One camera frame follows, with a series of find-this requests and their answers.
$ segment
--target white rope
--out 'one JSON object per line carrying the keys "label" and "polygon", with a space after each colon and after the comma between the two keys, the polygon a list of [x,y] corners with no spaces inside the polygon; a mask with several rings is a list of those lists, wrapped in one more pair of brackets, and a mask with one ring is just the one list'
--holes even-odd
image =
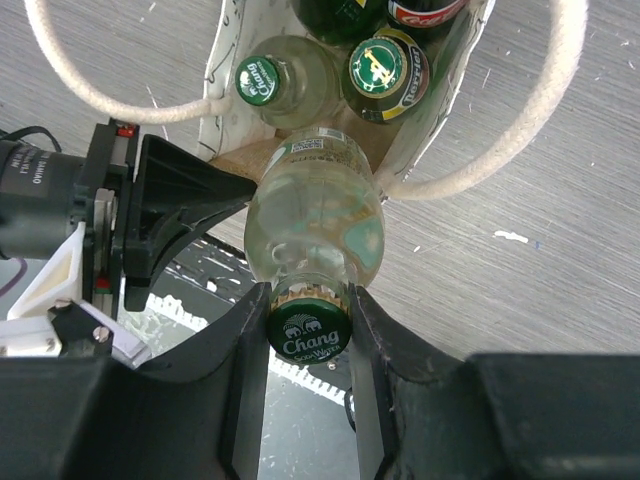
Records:
{"label": "white rope", "polygon": [[117,120],[139,125],[162,125],[181,122],[190,118],[216,116],[231,107],[228,97],[219,100],[202,99],[177,107],[134,107],[114,100],[91,85],[71,63],[56,37],[46,0],[25,0],[27,17],[38,45],[64,84],[78,97],[96,110]]}
{"label": "white rope", "polygon": [[405,182],[389,169],[376,180],[390,198],[430,200],[471,188],[509,163],[533,140],[554,112],[578,69],[587,27],[587,0],[551,0],[551,35],[538,84],[515,122],[483,155],[444,177]]}

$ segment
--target bottle cap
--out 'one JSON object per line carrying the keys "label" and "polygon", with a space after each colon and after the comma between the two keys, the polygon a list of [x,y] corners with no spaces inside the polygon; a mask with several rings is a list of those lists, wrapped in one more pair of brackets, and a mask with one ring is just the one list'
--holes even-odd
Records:
{"label": "bottle cap", "polygon": [[257,107],[274,99],[280,87],[278,70],[266,57],[245,58],[236,72],[236,88],[242,99]]}
{"label": "bottle cap", "polygon": [[278,297],[267,319],[267,338],[284,358],[303,365],[323,363],[351,338],[346,307],[335,298],[305,293]]}
{"label": "bottle cap", "polygon": [[400,46],[385,37],[360,43],[349,59],[351,81],[360,93],[371,98],[395,92],[407,76],[407,60]]}

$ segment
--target black cylinder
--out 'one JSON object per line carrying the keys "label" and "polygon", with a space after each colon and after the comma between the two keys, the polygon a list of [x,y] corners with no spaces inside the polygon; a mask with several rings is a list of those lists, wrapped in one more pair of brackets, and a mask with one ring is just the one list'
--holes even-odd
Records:
{"label": "black cylinder", "polygon": [[0,256],[51,257],[72,233],[81,157],[0,142]]}

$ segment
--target bottle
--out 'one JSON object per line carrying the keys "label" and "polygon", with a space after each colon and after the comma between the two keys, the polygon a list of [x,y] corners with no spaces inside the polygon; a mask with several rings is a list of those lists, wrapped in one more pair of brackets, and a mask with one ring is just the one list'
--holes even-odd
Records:
{"label": "bottle", "polygon": [[383,28],[357,45],[345,63],[342,91],[364,120],[392,123],[406,119],[429,85],[429,62],[413,39]]}
{"label": "bottle", "polygon": [[307,127],[341,106],[336,61],[308,38],[271,37],[240,62],[236,88],[263,122],[282,129]]}
{"label": "bottle", "polygon": [[349,343],[349,283],[368,286],[384,253],[384,219],[367,158],[337,130],[280,144],[249,206],[249,266],[271,282],[267,337],[288,360],[326,362]]}
{"label": "bottle", "polygon": [[387,0],[291,0],[300,23],[327,45],[351,48],[386,21]]}
{"label": "bottle", "polygon": [[389,0],[389,24],[426,45],[447,36],[469,0]]}

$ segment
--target red bottle label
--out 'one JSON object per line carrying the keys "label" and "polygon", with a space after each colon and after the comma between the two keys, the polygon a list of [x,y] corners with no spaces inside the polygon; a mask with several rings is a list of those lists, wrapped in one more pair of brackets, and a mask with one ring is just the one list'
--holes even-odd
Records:
{"label": "red bottle label", "polygon": [[403,25],[414,28],[436,27],[455,17],[469,0],[455,0],[449,6],[433,12],[416,12],[398,5],[394,0],[389,0],[389,13]]}

